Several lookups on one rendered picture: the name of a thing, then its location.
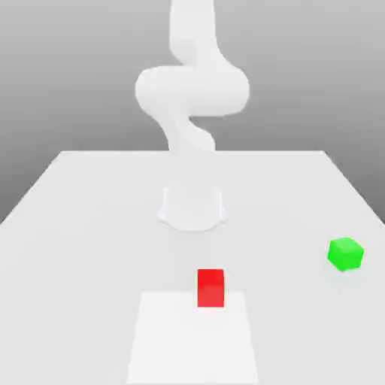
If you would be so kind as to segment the small red cube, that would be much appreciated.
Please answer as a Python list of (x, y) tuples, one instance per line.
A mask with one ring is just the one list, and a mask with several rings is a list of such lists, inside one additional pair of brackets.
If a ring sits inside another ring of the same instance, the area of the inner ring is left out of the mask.
[(197, 302), (200, 308), (223, 308), (225, 280), (222, 269), (200, 268), (197, 277)]

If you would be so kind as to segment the small green cube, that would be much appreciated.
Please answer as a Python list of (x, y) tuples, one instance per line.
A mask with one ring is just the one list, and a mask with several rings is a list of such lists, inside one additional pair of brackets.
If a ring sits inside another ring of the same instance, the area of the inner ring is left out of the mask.
[(329, 242), (327, 259), (339, 270), (349, 271), (362, 264), (364, 248), (352, 238), (336, 238)]

